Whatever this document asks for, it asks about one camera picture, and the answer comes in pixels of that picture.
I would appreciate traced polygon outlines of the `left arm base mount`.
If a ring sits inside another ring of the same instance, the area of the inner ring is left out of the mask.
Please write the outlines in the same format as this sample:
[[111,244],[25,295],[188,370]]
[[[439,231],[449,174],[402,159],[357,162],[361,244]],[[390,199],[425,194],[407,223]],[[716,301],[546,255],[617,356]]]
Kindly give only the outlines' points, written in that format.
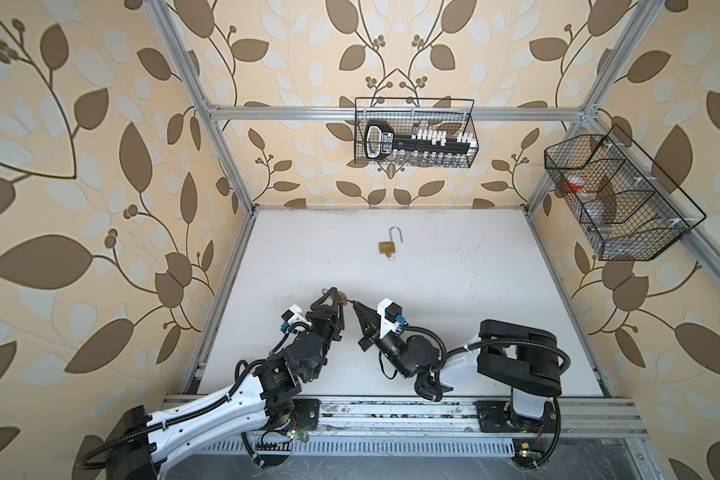
[[255,431],[313,431],[319,423],[320,406],[317,398],[296,397]]

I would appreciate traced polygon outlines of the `large brass padlock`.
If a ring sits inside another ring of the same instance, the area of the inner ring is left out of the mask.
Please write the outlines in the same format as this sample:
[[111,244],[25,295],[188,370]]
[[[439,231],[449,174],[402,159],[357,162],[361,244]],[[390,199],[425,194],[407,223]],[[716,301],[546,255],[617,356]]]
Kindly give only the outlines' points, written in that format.
[[396,254],[396,243],[395,236],[398,236],[400,243],[403,242],[402,231],[398,226],[392,226],[389,228],[389,239],[382,241],[378,244],[379,253],[386,257],[387,253]]

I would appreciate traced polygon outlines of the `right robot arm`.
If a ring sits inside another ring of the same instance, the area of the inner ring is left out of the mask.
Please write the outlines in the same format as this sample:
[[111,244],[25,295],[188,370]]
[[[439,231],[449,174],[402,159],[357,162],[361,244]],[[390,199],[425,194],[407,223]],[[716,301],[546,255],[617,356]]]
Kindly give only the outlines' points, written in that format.
[[435,332],[409,323],[390,299],[375,309],[359,301],[352,306],[361,349],[376,348],[380,363],[393,368],[387,378],[412,378],[415,393],[425,400],[439,402],[482,376],[510,387],[511,416],[540,421],[546,403],[562,395],[561,379],[571,359],[546,330],[488,319],[470,341],[449,350]]

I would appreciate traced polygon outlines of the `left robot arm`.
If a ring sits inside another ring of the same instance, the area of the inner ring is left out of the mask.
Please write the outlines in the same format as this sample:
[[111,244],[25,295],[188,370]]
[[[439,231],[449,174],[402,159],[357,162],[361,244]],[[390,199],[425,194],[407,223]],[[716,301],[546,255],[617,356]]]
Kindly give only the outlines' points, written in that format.
[[127,411],[100,446],[75,467],[108,479],[158,479],[186,458],[220,440],[289,424],[293,399],[316,380],[345,328],[345,294],[326,290],[308,311],[282,316],[281,342],[269,355],[239,366],[235,381],[172,409]]

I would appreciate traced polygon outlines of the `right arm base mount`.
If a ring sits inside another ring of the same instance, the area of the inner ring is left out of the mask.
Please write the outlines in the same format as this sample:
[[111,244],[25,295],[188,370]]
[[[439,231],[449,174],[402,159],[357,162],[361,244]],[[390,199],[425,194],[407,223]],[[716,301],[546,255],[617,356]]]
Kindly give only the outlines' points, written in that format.
[[509,400],[482,400],[474,403],[479,430],[492,434],[554,433],[559,415],[550,401],[544,404],[540,419],[524,417],[511,409]]

